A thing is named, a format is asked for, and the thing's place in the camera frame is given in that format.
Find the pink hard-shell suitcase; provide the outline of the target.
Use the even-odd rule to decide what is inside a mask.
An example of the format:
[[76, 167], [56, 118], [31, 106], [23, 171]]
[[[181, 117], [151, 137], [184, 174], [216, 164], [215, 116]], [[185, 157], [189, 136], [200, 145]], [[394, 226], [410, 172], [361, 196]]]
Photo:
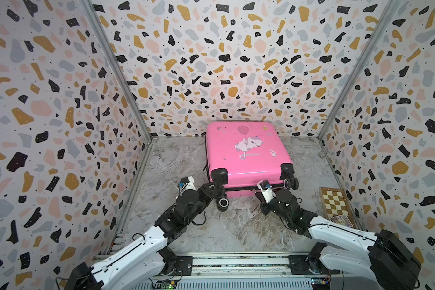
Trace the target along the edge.
[[293, 162], [268, 122], [222, 121], [210, 123], [205, 136], [207, 176], [220, 185], [217, 208], [226, 211], [230, 199], [259, 192], [268, 181], [276, 189], [297, 190]]

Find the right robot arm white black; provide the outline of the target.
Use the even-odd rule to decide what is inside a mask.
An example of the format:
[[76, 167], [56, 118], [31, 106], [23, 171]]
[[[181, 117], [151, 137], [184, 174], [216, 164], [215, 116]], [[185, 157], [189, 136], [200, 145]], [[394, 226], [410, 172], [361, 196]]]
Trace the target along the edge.
[[316, 240], [306, 258], [312, 273], [338, 270], [367, 278], [384, 290], [415, 290], [420, 287], [421, 263], [392, 232], [365, 232], [334, 223], [302, 209], [287, 189], [273, 190], [267, 181], [256, 196], [264, 215], [276, 214], [289, 230]]

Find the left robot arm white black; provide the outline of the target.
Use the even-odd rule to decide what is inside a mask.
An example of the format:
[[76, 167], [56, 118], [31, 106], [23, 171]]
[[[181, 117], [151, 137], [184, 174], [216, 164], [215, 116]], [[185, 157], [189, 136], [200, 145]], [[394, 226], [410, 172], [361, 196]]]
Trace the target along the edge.
[[222, 184], [211, 182], [195, 188], [193, 182], [180, 186], [176, 201], [139, 238], [109, 258], [92, 266], [81, 263], [65, 279], [67, 290], [128, 290], [160, 273], [169, 274], [175, 254], [168, 248], [189, 224], [214, 200], [225, 193]]

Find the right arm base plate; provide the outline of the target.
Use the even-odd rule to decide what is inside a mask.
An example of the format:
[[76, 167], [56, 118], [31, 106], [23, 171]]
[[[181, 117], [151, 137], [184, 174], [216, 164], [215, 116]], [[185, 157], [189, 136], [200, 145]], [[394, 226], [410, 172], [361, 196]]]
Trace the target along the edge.
[[288, 256], [288, 268], [292, 275], [328, 275], [340, 274], [338, 270], [327, 269], [319, 258], [312, 258], [306, 254], [296, 254]]

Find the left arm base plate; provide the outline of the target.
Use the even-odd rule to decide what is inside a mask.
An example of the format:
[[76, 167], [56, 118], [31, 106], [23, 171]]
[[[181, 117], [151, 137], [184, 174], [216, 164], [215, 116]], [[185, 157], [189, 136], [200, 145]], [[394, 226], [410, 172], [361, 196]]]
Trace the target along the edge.
[[165, 263], [164, 274], [187, 277], [192, 275], [192, 267], [193, 256], [176, 256]]

